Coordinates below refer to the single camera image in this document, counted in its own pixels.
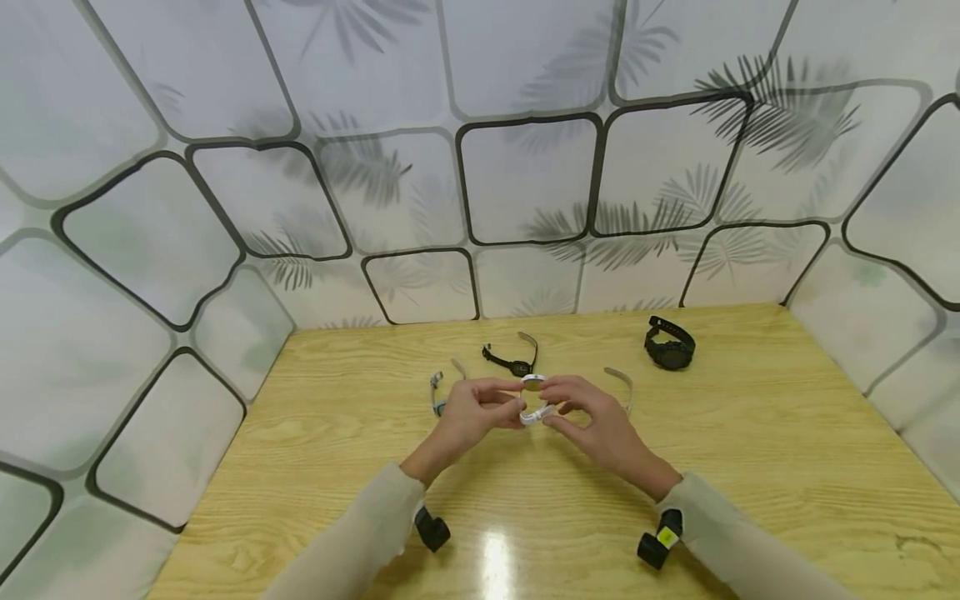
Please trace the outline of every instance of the white panel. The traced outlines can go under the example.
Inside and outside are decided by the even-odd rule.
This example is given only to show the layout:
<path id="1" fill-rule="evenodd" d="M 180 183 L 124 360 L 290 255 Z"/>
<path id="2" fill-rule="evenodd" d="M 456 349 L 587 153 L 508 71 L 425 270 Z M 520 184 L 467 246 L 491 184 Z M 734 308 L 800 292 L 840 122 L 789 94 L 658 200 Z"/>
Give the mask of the white panel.
<path id="1" fill-rule="evenodd" d="M 815 94 L 819 110 L 788 112 L 790 118 L 810 125 L 804 137 L 784 137 L 780 148 L 746 143 L 734 170 L 734 179 L 754 197 L 761 219 L 789 220 L 842 214 L 866 187 L 882 160 L 906 131 L 920 107 L 912 89 L 866 86 L 851 91 Z M 804 101 L 799 106 L 811 106 Z M 854 129 L 834 127 L 839 112 L 852 112 Z M 764 108 L 755 114 L 764 119 Z M 808 132 L 818 132 L 804 142 Z M 809 156 L 802 168 L 788 169 L 791 156 L 803 146 Z M 737 216 L 721 208 L 724 221 Z"/>
<path id="2" fill-rule="evenodd" d="M 159 132 L 66 2 L 0 3 L 0 167 L 60 200 L 156 143 Z"/>
<path id="3" fill-rule="evenodd" d="M 827 83 L 905 78 L 931 84 L 939 96 L 956 87 L 958 22 L 960 4 L 955 0 L 803 0 L 790 20 L 780 56 L 809 57 L 814 66 L 829 65 Z"/>
<path id="4" fill-rule="evenodd" d="M 613 2 L 444 2 L 457 107 L 471 116 L 581 108 L 597 100 Z"/>
<path id="5" fill-rule="evenodd" d="M 254 264 L 270 281 L 298 329 L 387 324 L 356 254 L 326 262 L 257 260 Z M 282 271 L 278 268 L 282 264 L 296 269 Z"/>
<path id="6" fill-rule="evenodd" d="M 439 123 L 447 113 L 436 8 L 427 0 L 257 2 L 306 129 L 350 133 Z"/>
<path id="7" fill-rule="evenodd" d="M 625 99 L 693 91 L 739 57 L 766 59 L 786 0 L 628 0 L 616 73 Z"/>
<path id="8" fill-rule="evenodd" d="M 903 440 L 960 502 L 960 393 L 903 432 Z"/>
<path id="9" fill-rule="evenodd" d="M 697 263 L 684 306 L 782 302 L 825 239 L 816 225 L 717 231 Z"/>
<path id="10" fill-rule="evenodd" d="M 960 301 L 960 112 L 927 119 L 850 220 L 850 243 L 909 266 L 938 294 Z"/>
<path id="11" fill-rule="evenodd" d="M 197 359 L 173 359 L 97 468 L 104 492 L 174 526 L 193 513 L 243 407 Z"/>
<path id="12" fill-rule="evenodd" d="M 43 486 L 0 472 L 0 573 L 34 536 L 52 504 Z"/>
<path id="13" fill-rule="evenodd" d="M 467 236 L 453 151 L 436 133 L 332 142 L 320 163 L 360 251 L 453 246 Z"/>
<path id="14" fill-rule="evenodd" d="M 239 257 L 186 171 L 157 158 L 71 212 L 67 236 L 107 273 L 176 324 L 223 283 Z"/>
<path id="15" fill-rule="evenodd" d="M 706 228 L 590 242 L 577 312 L 675 307 Z"/>
<path id="16" fill-rule="evenodd" d="M 950 331 L 938 335 L 870 393 L 870 401 L 891 427 L 902 429 L 927 407 L 960 397 L 960 338 L 953 335 Z"/>
<path id="17" fill-rule="evenodd" d="M 293 324 L 263 280 L 243 268 L 204 307 L 196 343 L 230 383 L 253 400 L 292 331 Z"/>
<path id="18" fill-rule="evenodd" d="M 420 252 L 374 258 L 367 274 L 394 323 L 473 319 L 473 283 L 460 252 Z"/>
<path id="19" fill-rule="evenodd" d="M 176 541 L 152 523 L 85 497 L 60 512 L 0 586 L 0 600 L 144 598 Z"/>
<path id="20" fill-rule="evenodd" d="M 82 465 L 170 347 L 147 313 L 50 242 L 0 256 L 0 449 Z"/>
<path id="21" fill-rule="evenodd" d="M 790 310 L 861 392 L 936 323 L 899 275 L 836 246 L 817 259 Z"/>
<path id="22" fill-rule="evenodd" d="M 199 150 L 193 160 L 254 252 L 339 256 L 347 240 L 310 160 L 293 148 Z"/>
<path id="23" fill-rule="evenodd" d="M 515 242 L 583 230 L 595 143 L 586 119 L 467 132 L 461 152 L 473 236 Z M 568 227 L 557 229 L 560 221 Z"/>
<path id="24" fill-rule="evenodd" d="M 569 247 L 569 259 L 542 248 L 484 249 L 477 253 L 477 280 L 483 316 L 532 317 L 573 312 L 583 251 Z"/>
<path id="25" fill-rule="evenodd" d="M 243 2 L 92 0 L 160 113 L 182 135 L 284 135 L 293 116 Z"/>
<path id="26" fill-rule="evenodd" d="M 704 114 L 692 114 L 699 106 L 628 112 L 612 122 L 597 231 L 649 231 L 707 218 L 732 147 Z M 676 208 L 673 217 L 657 219 L 661 202 Z M 629 218 L 614 219 L 621 210 Z"/>
<path id="27" fill-rule="evenodd" d="M 0 242 L 23 227 L 24 207 L 13 192 L 0 181 Z"/>

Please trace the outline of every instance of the yellow label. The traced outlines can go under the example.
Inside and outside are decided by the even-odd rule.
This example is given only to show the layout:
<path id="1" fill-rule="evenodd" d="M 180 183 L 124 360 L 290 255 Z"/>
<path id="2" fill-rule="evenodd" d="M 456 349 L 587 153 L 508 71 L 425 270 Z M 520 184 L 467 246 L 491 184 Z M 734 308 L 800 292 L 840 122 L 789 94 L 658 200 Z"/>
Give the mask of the yellow label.
<path id="1" fill-rule="evenodd" d="M 669 527 L 664 527 L 657 532 L 657 541 L 662 543 L 667 549 L 672 548 L 673 544 L 679 540 L 680 538 L 677 537 L 677 534 L 673 533 L 673 530 Z"/>

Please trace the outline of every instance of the hand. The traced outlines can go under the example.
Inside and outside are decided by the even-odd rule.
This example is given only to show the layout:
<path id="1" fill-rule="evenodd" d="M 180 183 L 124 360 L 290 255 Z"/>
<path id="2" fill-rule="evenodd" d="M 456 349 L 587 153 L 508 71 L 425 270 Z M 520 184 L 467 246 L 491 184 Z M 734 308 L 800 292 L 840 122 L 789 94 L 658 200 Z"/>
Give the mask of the hand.
<path id="1" fill-rule="evenodd" d="M 453 384 L 444 415 L 400 469 L 428 486 L 447 467 L 480 443 L 495 427 L 522 429 L 519 381 L 464 379 Z"/>
<path id="2" fill-rule="evenodd" d="M 560 415 L 574 410 L 590 415 L 586 427 L 558 415 L 546 417 L 543 424 L 562 433 L 597 465 L 640 488 L 654 501 L 663 500 L 683 480 L 643 443 L 616 398 L 583 377 L 550 377 L 540 386 L 540 398 L 548 404 L 561 404 Z"/>

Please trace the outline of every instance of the wrist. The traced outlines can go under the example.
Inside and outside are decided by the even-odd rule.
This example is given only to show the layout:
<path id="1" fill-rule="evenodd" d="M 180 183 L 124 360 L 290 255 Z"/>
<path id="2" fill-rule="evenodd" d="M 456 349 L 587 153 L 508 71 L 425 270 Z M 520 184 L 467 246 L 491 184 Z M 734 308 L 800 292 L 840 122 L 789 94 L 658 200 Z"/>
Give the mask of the wrist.
<path id="1" fill-rule="evenodd" d="M 684 477 L 670 463 L 644 448 L 642 455 L 635 461 L 635 467 L 628 482 L 645 493 L 654 502 L 661 502 L 674 486 Z"/>
<path id="2" fill-rule="evenodd" d="M 453 464 L 451 454 L 447 444 L 431 434 L 400 463 L 400 470 L 429 488 L 434 479 Z"/>

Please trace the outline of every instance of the black wrist device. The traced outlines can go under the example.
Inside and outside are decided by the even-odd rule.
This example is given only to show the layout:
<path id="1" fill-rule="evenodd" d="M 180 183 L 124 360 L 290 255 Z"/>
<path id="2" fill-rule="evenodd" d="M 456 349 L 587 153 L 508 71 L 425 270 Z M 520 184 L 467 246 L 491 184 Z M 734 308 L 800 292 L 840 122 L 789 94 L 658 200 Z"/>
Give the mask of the black wrist device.
<path id="1" fill-rule="evenodd" d="M 684 534 L 684 515 L 677 509 L 670 509 L 660 516 L 657 534 L 643 534 L 636 547 L 636 555 L 657 571 L 663 568 L 666 557 L 680 536 Z"/>
<path id="2" fill-rule="evenodd" d="M 654 342 L 654 338 L 661 331 L 669 333 L 677 338 L 677 341 Z M 697 344 L 693 341 L 693 337 L 679 325 L 654 316 L 650 317 L 650 331 L 647 331 L 643 347 L 647 348 L 647 354 L 650 354 L 650 358 L 657 366 L 668 371 L 676 371 L 690 364 L 690 361 L 693 360 L 693 350 L 696 349 Z"/>
<path id="3" fill-rule="evenodd" d="M 481 348 L 480 353 L 483 354 L 484 358 L 495 365 L 499 365 L 504 369 L 509 369 L 510 373 L 514 377 L 525 377 L 532 373 L 534 371 L 534 366 L 537 365 L 537 353 L 540 351 L 540 346 L 537 344 L 537 340 L 535 340 L 531 335 L 527 335 L 522 331 L 518 331 L 516 335 L 518 335 L 520 339 L 526 340 L 531 346 L 534 347 L 534 359 L 529 363 L 522 360 L 504 360 L 499 356 L 494 356 L 493 353 L 490 352 L 490 344 L 487 344 Z"/>
<path id="4" fill-rule="evenodd" d="M 430 515 L 426 507 L 420 507 L 417 515 L 414 517 L 414 526 L 417 527 L 417 533 L 423 545 L 430 549 L 430 552 L 436 552 L 450 539 L 450 529 L 446 526 L 443 519 L 438 516 Z"/>

